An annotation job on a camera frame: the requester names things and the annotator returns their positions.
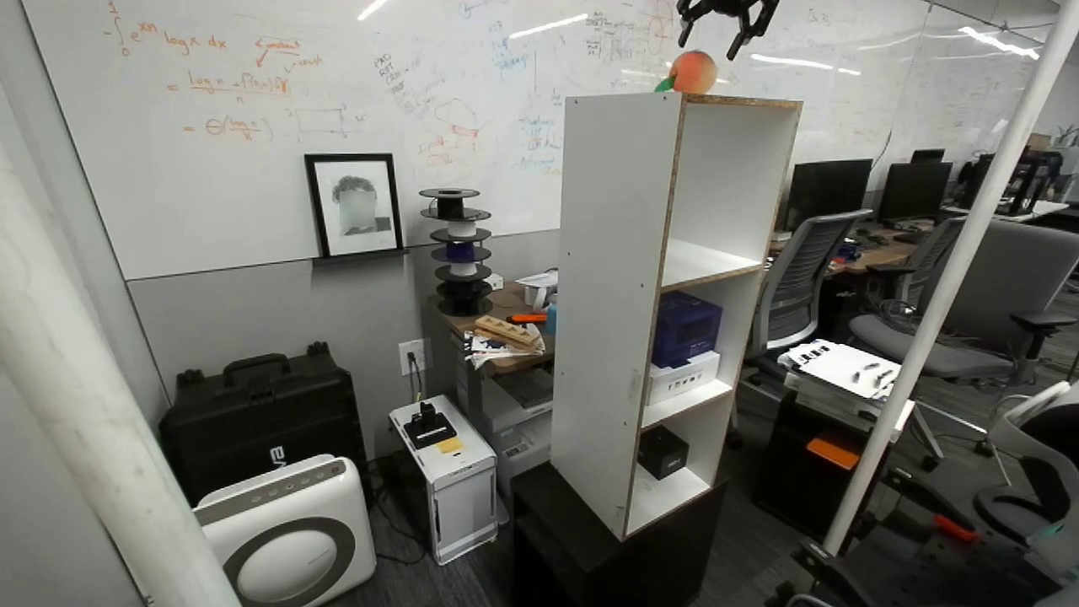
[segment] computer monitor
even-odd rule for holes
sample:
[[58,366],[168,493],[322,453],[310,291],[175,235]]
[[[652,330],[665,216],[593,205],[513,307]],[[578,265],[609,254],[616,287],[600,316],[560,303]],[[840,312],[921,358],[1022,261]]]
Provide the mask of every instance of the computer monitor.
[[948,195],[948,178],[948,163],[892,164],[877,216],[884,222],[939,221]]
[[946,149],[913,149],[910,163],[946,163]]
[[809,216],[864,210],[870,168],[870,158],[796,164],[785,204],[785,225],[798,228]]
[[1006,213],[1031,213],[1036,204],[1059,181],[1064,155],[1059,153],[1022,153],[1017,163],[1009,192],[1006,192]]
[[983,155],[978,163],[969,163],[955,178],[955,205],[976,205],[976,195],[988,177],[994,155]]

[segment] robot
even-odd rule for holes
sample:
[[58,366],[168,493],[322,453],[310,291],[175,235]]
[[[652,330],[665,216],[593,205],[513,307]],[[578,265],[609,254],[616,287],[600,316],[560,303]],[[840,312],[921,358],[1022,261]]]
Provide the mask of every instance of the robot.
[[678,18],[682,18],[678,47],[685,47],[689,35],[705,14],[727,14],[727,18],[738,18],[738,37],[728,47],[728,62],[734,62],[742,45],[748,45],[754,37],[767,37],[777,10],[778,10],[778,0],[678,0]]

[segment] orange ball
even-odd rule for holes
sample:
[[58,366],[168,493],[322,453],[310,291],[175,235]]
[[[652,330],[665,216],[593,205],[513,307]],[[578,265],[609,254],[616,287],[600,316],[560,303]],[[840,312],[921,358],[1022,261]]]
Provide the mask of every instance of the orange ball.
[[678,55],[678,62],[673,64],[673,81],[676,92],[682,93],[705,93],[714,86],[714,62],[705,50],[685,50]]

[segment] electrical outlet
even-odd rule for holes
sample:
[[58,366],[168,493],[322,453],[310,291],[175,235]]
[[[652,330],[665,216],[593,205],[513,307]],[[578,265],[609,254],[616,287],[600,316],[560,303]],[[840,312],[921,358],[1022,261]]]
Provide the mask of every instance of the electrical outlet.
[[399,353],[403,353],[403,373],[411,373],[408,353],[416,353],[417,372],[430,372],[430,343],[424,341],[403,341]]

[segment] framed portrait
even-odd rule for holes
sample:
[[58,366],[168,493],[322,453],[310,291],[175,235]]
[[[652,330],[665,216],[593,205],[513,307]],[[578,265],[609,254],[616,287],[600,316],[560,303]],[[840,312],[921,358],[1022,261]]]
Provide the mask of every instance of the framed portrait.
[[305,155],[322,255],[403,249],[394,155]]

